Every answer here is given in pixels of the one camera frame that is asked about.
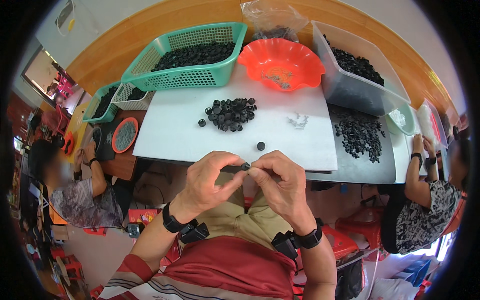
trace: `orange wavy bowl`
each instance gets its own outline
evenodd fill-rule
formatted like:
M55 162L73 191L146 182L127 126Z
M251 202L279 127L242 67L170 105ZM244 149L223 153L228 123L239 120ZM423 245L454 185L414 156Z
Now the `orange wavy bowl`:
M325 74L320 58L306 46L283 38L259 39L243 48L238 63L250 79L286 92L317 87Z

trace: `watch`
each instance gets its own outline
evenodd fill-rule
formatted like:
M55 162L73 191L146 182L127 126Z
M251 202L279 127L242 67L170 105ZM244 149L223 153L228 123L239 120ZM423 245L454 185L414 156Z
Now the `watch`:
M97 159L96 157L92 158L92 159L88 162L88 166L90 167L94 161L98 161L98 159Z
M322 240L322 226L324 225L323 221L320 218L315 218L317 222L317 229L314 229L307 235L299 236L296 235L296 240L300 244L301 247L305 249L310 249L315 247L316 245L320 244Z
M420 154L420 153L412 153L412 155L410 155L410 158L414 158L415 156L419 158L419 161L420 161L419 169L420 169L420 168L421 168L421 165L422 165L422 163L423 163L423 159L421 158L421 154Z
M170 215L170 202L162 209L163 226L171 233L177 233L184 229L187 224L182 224L174 216Z
M437 163L437 157L432 157L432 158L426 158L425 159L425 165L426 166L431 166Z

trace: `gray patterned shirt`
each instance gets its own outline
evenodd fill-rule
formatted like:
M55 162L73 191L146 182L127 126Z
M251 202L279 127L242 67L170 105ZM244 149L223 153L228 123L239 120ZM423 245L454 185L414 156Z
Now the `gray patterned shirt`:
M448 226L462 197L462 192L449 182L437 180L428 184L432 197L430 210L411 202L396 219L396 247L400 254L436 241Z
M91 178L71 182L63 191L53 191L50 201L57 213L75 227L122 227L123 213L108 182L105 191L95 198Z

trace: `white table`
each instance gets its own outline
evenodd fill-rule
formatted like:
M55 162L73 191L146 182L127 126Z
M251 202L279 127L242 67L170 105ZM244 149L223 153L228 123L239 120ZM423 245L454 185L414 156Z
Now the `white table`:
M213 101L256 99L255 118L241 132L218 130L205 114ZM308 123L303 130L288 117ZM200 127L198 120L207 125ZM264 142L264 151L257 143ZM248 78L236 64L222 87L177 88L157 91L140 128L133 155L171 161L195 162L213 150L238 154L247 162L280 150L306 170L332 171L337 159L332 125L321 87L280 92Z

